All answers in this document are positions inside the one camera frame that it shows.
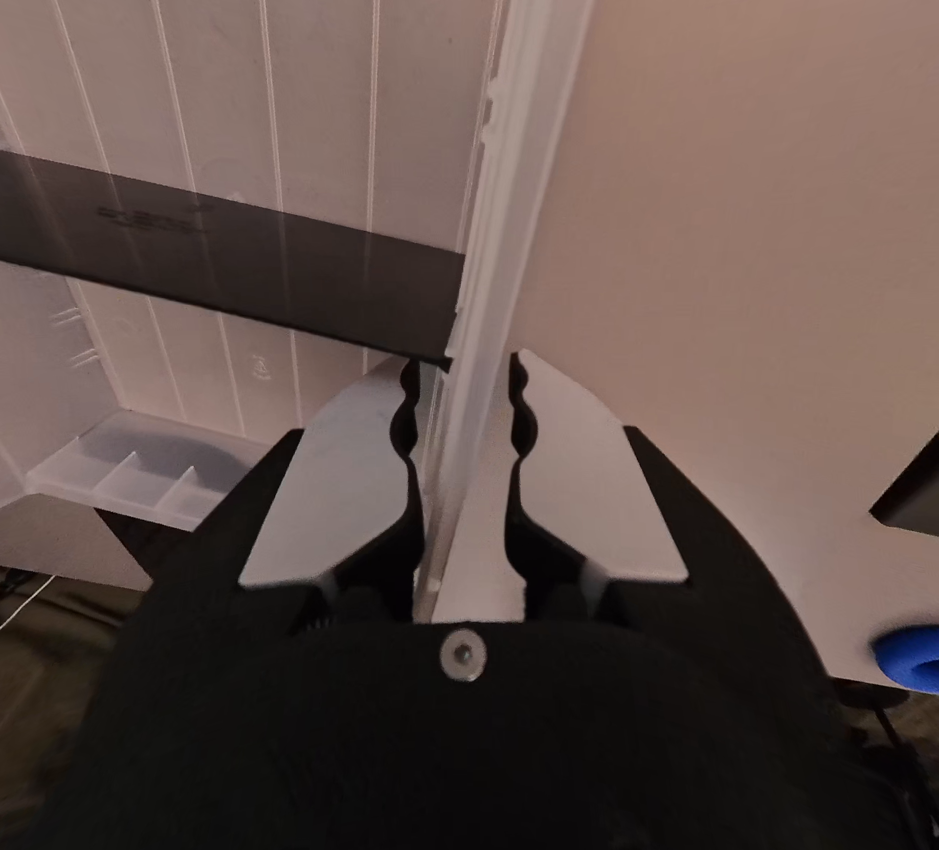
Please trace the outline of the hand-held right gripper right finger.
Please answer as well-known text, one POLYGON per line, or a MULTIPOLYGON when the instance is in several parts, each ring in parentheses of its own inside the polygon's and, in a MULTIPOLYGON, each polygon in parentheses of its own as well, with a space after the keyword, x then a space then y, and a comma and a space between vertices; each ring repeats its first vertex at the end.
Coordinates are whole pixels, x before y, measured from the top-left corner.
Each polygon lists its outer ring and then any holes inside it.
POLYGON ((596 396, 534 354, 509 364, 516 458, 504 548, 524 605, 573 587, 597 607, 614 582, 680 585, 683 560, 625 425, 596 396))

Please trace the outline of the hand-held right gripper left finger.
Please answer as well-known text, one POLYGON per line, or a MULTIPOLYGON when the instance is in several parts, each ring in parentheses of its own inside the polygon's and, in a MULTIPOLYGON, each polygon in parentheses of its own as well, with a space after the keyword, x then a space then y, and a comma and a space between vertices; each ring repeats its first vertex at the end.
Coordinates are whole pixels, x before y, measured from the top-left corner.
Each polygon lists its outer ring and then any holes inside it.
POLYGON ((302 433, 239 584, 365 587, 412 607, 425 551, 412 452, 421 367, 389 358, 330 399, 302 433))

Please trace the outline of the black strip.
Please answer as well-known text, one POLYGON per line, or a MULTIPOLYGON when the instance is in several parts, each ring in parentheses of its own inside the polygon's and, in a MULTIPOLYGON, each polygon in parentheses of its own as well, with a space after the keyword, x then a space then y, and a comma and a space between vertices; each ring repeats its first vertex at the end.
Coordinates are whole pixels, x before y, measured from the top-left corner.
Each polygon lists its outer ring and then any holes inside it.
POLYGON ((448 372, 464 256, 355 227, 1 153, 2 261, 448 372))

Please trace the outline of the clear plastic storage bin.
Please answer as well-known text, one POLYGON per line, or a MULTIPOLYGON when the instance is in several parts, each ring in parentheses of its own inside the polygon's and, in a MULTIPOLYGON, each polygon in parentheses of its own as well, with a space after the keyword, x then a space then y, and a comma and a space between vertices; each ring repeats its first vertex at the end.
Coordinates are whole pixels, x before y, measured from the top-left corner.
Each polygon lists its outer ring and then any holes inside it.
MULTIPOLYGON (((419 416, 428 621, 593 0, 2 0, 2 152, 464 256, 419 416)), ((2 504, 193 530, 291 428, 408 359, 2 261, 2 504)))

